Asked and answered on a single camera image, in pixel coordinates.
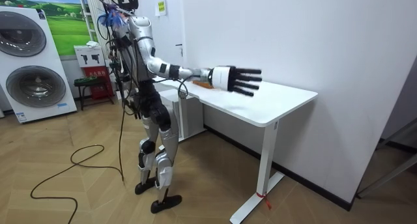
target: circular glass door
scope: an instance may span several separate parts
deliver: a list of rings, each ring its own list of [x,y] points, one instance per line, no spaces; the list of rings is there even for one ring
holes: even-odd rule
[[[0,51],[30,57],[45,48],[42,28],[30,18],[15,12],[0,12],[0,21]]]
[[[11,97],[29,107],[48,107],[64,98],[62,77],[41,66],[24,66],[9,75],[6,87]]]

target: red fire extinguisher box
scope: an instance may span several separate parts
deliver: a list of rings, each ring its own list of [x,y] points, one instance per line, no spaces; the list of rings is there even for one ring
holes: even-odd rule
[[[105,77],[107,90],[109,91],[110,96],[113,96],[113,89],[111,88],[109,72],[105,66],[94,66],[94,67],[84,67],[84,74],[86,77],[96,76],[96,77]],[[103,86],[93,86],[91,88],[91,97],[96,100],[99,98],[107,97],[106,90]]]

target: poster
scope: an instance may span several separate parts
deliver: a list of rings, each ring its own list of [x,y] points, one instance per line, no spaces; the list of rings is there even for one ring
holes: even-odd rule
[[[59,55],[75,55],[74,45],[90,41],[79,0],[0,0],[0,5],[45,11]]]

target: white cabinet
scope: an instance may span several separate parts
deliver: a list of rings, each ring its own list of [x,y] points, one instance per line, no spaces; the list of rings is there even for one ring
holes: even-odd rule
[[[174,109],[179,127],[180,141],[203,132],[203,104],[194,97],[179,99],[177,90],[159,92],[162,103]]]

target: white table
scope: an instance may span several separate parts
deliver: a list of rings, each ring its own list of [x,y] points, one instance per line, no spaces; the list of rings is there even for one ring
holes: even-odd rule
[[[177,81],[164,81],[161,84],[176,89],[179,86]],[[198,98],[201,103],[228,113],[254,126],[265,128],[256,193],[230,218],[230,222],[233,224],[241,223],[262,201],[263,198],[260,198],[257,193],[266,195],[284,176],[277,172],[269,178],[279,120],[295,109],[312,101],[317,96],[317,93],[262,81],[259,85],[259,90],[255,92],[254,97],[250,98],[233,92],[206,89],[191,82],[186,82],[185,85],[188,88],[188,94]]]

